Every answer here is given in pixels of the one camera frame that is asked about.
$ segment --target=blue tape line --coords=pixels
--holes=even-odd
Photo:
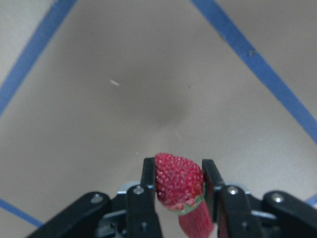
[[[63,22],[76,0],[54,1],[0,89],[0,115]]]
[[[317,144],[317,122],[314,117],[242,35],[220,6],[214,0],[192,0],[192,2]]]
[[[2,200],[0,198],[0,207],[4,210],[22,218],[23,220],[27,221],[28,223],[31,223],[32,225],[36,227],[40,227],[42,223],[35,219],[34,217],[31,217],[30,215],[26,214],[25,212],[21,211],[20,209],[16,208],[15,206],[9,204],[8,202]]]
[[[314,196],[307,199],[306,203],[308,203],[311,206],[316,206],[317,205],[317,194],[315,194]]]

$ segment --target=strawberry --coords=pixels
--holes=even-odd
[[[160,153],[155,156],[158,200],[178,215],[189,238],[208,238],[213,223],[204,200],[204,177],[195,162]]]

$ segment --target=black plastic part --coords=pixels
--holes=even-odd
[[[255,197],[253,197],[251,194],[246,194],[248,198],[248,202],[250,204],[250,207],[252,207],[252,210],[256,211],[262,211],[262,200],[259,200]]]
[[[276,202],[274,195],[281,196]],[[263,207],[277,216],[284,238],[317,238],[317,210],[283,191],[268,192]]]
[[[133,186],[127,191],[127,237],[162,238],[159,218],[155,212],[152,191],[145,186]]]
[[[155,158],[144,159],[141,185],[155,192]]]
[[[247,195],[239,187],[237,193],[231,194],[222,187],[219,193],[218,229],[220,238],[264,238],[262,225],[257,217],[252,215]]]
[[[215,223],[217,220],[218,195],[224,186],[224,181],[214,161],[211,159],[203,159],[202,171],[206,186],[205,201],[209,209],[209,214],[212,217],[212,221]]]
[[[86,193],[27,238],[94,237],[99,219],[110,210],[108,195],[101,192]]]
[[[124,237],[126,230],[126,194],[118,194],[111,200],[111,212],[98,222],[95,238]]]

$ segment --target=white speck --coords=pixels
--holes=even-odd
[[[120,86],[120,84],[119,84],[118,82],[116,82],[116,81],[114,81],[114,80],[112,80],[112,79],[110,79],[109,82],[110,82],[111,84],[113,84],[114,86],[117,86],[117,87]]]

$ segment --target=robotic hand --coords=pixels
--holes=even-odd
[[[203,159],[202,170],[219,238],[317,238],[315,208],[282,191],[256,199],[226,184],[213,160]],[[127,183],[114,199],[89,192],[27,238],[162,238],[154,185],[154,158],[145,158],[140,183]]]

